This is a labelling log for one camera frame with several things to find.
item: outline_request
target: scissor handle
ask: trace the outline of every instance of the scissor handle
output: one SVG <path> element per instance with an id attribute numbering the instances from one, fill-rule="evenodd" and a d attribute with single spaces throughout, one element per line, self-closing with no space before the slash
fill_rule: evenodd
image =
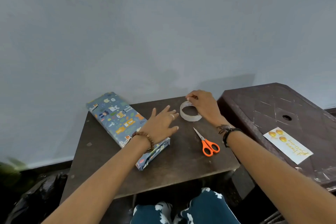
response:
<path id="1" fill-rule="evenodd" d="M 218 153 L 218 152 L 220 151 L 220 148 L 219 148 L 218 144 L 215 144 L 215 143 L 213 143 L 213 142 L 210 142 L 210 141 L 208 141 L 207 139 L 205 139 L 205 142 L 207 143 L 207 145 L 211 148 L 211 150 L 212 150 L 214 153 Z"/>
<path id="2" fill-rule="evenodd" d="M 205 141 L 202 140 L 202 144 L 203 144 L 203 153 L 204 155 L 206 155 L 207 157 L 211 157 L 213 155 L 213 151 L 212 149 L 207 145 L 207 143 Z M 210 154 L 205 152 L 205 149 L 208 149 L 210 151 Z"/>

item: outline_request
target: blue wrapping paper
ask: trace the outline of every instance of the blue wrapping paper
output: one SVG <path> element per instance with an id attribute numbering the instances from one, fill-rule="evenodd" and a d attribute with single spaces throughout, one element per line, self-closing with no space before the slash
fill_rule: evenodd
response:
<path id="1" fill-rule="evenodd" d="M 139 131 L 147 122 L 141 114 L 114 92 L 101 95 L 87 103 L 86 107 L 121 148 L 129 142 L 132 134 Z M 170 145 L 169 137 L 156 144 L 152 152 L 142 155 L 136 167 L 143 170 L 168 145 Z"/>

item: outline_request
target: scissors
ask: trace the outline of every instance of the scissors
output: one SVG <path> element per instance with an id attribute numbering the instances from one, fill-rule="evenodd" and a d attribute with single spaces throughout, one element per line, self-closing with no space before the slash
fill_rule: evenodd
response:
<path id="1" fill-rule="evenodd" d="M 201 136 L 200 133 L 198 133 L 198 131 L 195 128 L 194 128 L 194 130 L 196 131 L 196 133 L 198 134 L 198 136 L 202 140 L 204 155 L 206 155 L 207 157 L 211 157 L 213 155 L 213 153 L 218 153 L 220 151 L 220 148 L 219 148 L 219 146 L 217 144 L 215 144 L 213 142 L 210 142 L 207 139 L 205 139 L 203 136 Z"/>

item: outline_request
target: pants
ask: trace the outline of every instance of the pants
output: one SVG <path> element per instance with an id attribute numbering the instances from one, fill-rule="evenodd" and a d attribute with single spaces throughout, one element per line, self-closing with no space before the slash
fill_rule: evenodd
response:
<path id="1" fill-rule="evenodd" d="M 157 205 L 137 205 L 131 224 L 239 224 L 226 204 L 222 194 L 202 188 L 200 195 L 190 201 L 187 209 L 171 221 L 172 205 L 160 202 Z"/>

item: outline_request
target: table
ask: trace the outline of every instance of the table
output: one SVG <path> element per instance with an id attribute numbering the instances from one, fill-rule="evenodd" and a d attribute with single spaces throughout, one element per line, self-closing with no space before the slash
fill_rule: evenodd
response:
<path id="1" fill-rule="evenodd" d="M 185 97 L 178 97 L 131 106 L 149 119 L 154 107 L 160 112 L 170 105 L 170 110 L 176 109 L 179 112 L 180 105 L 185 100 Z M 222 137 L 204 118 L 197 122 L 188 122 L 179 116 L 171 124 L 175 125 L 179 126 L 179 130 L 171 136 L 170 146 L 156 156 L 143 171 L 134 166 L 115 198 L 235 170 L 240 166 L 233 152 L 223 145 Z M 221 151 L 212 157 L 206 157 L 202 152 L 202 142 L 193 127 L 205 138 L 217 143 Z M 119 145 L 88 112 L 61 202 L 119 150 Z"/>
<path id="2" fill-rule="evenodd" d="M 284 84 L 226 90 L 217 104 L 230 123 L 310 177 L 336 191 L 336 118 Z M 296 165 L 263 134 L 279 127 L 314 154 Z"/>

